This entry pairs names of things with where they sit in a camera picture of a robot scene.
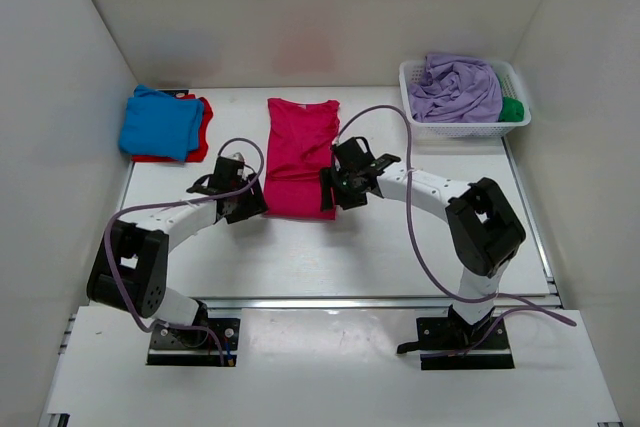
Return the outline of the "magenta t shirt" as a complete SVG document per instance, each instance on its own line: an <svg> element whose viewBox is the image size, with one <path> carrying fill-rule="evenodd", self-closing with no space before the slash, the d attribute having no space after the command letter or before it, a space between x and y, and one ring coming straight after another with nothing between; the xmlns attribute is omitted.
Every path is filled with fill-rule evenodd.
<svg viewBox="0 0 640 427"><path fill-rule="evenodd" d="M270 132L264 197L274 218L333 221L336 211L321 209L320 171L330 165L331 144L339 131L336 100L302 104L267 101Z"/></svg>

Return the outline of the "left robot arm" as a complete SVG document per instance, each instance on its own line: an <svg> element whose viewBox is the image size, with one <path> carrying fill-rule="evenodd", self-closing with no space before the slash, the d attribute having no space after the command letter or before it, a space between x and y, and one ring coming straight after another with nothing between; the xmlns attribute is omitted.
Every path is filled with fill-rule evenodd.
<svg viewBox="0 0 640 427"><path fill-rule="evenodd" d="M264 214L268 207L258 174L239 153L218 157L213 172L187 191L223 197L207 202L193 198L139 222L114 221L109 240L99 247L86 291L90 300L125 311L124 291L136 315L196 346L209 336L207 307L167 286L169 254L203 229Z"/></svg>

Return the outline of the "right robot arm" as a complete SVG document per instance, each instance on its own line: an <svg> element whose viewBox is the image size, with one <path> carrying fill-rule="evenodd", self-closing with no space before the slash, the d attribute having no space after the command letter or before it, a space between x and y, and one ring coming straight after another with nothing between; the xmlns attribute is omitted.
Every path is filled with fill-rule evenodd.
<svg viewBox="0 0 640 427"><path fill-rule="evenodd" d="M376 158L363 137L333 145L320 178L323 210L365 206L375 195L403 202L407 212L416 207L442 220L463 266L458 291L450 296L449 338L467 348L483 337L501 277L526 239L494 180L456 181L414 169L392 154Z"/></svg>

